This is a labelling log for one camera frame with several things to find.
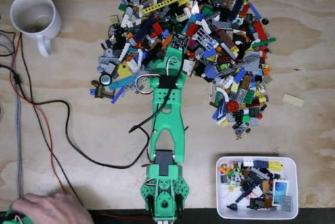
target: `plywood surface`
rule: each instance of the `plywood surface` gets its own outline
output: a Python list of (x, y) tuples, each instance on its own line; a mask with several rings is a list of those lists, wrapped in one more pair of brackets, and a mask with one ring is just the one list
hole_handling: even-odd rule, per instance
[[(13, 29), (9, 21), (12, 1), (0, 0), (0, 29)], [(90, 82), (98, 77), (100, 43), (106, 39), (109, 16), (119, 14), (120, 0), (53, 1), (63, 26), (52, 41), (52, 56), (42, 58), (35, 42), (24, 37), (35, 98), (63, 98), (71, 104), (69, 134), (89, 156), (110, 164), (129, 163), (146, 139), (141, 132), (127, 132), (150, 114), (151, 96), (127, 93), (112, 105), (107, 99), (89, 95)], [(197, 77), (186, 81), (182, 113), (189, 129), (183, 172), (191, 191), (186, 207), (215, 207), (215, 163), (227, 153), (288, 156), (297, 163), (299, 205), (335, 207), (335, 1), (251, 1), (270, 20), (265, 30), (277, 38), (269, 55), (273, 78), (268, 86), (270, 102), (260, 126), (237, 141), (230, 127), (219, 127), (211, 119), (211, 85)], [(8, 64), (9, 60), (1, 58), (0, 63)], [(20, 56), (17, 65), (18, 72), (24, 73)], [(283, 103), (284, 93), (303, 98), (304, 106)], [(0, 211), (16, 198), (14, 102), (8, 72), (1, 69)], [(65, 107), (45, 105), (43, 110), (51, 125), (55, 154), (88, 208), (144, 207), (139, 188), (146, 172), (140, 167), (147, 162), (145, 156), (128, 170), (92, 164), (66, 141)], [(34, 111), (26, 103), (22, 117), (24, 190), (45, 195), (59, 191)], [(165, 145), (167, 140), (163, 136), (159, 143)]]

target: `green robotic arm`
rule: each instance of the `green robotic arm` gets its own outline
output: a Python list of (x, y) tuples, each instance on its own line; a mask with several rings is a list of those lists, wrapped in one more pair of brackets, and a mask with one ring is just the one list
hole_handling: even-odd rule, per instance
[[(154, 88), (154, 113), (163, 104), (171, 87), (171, 80), (175, 80), (181, 67), (182, 57), (182, 50), (169, 46), (163, 60), (151, 63), (151, 72), (161, 75), (150, 78), (150, 87)], [(171, 60), (174, 60), (174, 65), (169, 64)], [(188, 186), (182, 178), (182, 167), (177, 164), (184, 162), (185, 133), (181, 100), (185, 80), (186, 74), (181, 72), (163, 110), (152, 119), (150, 159), (153, 163), (147, 166), (147, 179), (141, 187), (141, 194), (146, 201), (147, 210), (150, 210), (153, 219), (161, 224), (171, 224), (177, 216), (182, 216), (184, 202), (188, 196)], [(157, 139), (163, 130), (170, 132), (174, 150), (156, 149)]]

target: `lego pile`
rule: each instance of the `lego pile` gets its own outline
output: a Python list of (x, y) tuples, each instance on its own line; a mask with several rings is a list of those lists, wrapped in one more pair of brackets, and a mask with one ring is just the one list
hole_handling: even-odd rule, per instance
[[(210, 105), (219, 125), (233, 122), (239, 139), (259, 124), (272, 80), (267, 45), (276, 39), (264, 32), (269, 20), (249, 0), (122, 0), (119, 10), (120, 21), (110, 17), (91, 95), (114, 104), (129, 90), (149, 94), (150, 62), (163, 59), (170, 46), (184, 52), (188, 76), (213, 83)], [(169, 64), (175, 60), (166, 75)]]
[(229, 209), (237, 211), (238, 205), (250, 209), (292, 211), (292, 197), (288, 196), (288, 180), (280, 179), (283, 166), (271, 161), (244, 161), (222, 164), (222, 202)]

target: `mug handle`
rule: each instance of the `mug handle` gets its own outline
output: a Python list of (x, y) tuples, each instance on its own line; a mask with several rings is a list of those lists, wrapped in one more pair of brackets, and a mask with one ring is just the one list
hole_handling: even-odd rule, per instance
[(51, 42), (50, 40), (45, 40), (44, 36), (37, 36), (37, 47), (40, 51), (42, 57), (49, 57), (51, 54)]

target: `white mug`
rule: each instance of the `white mug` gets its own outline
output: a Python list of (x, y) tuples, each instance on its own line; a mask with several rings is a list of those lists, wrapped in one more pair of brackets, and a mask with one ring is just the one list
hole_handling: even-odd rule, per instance
[(62, 26), (52, 0), (14, 0), (10, 19), (17, 30), (36, 39), (43, 57), (50, 56), (50, 40), (57, 36)]

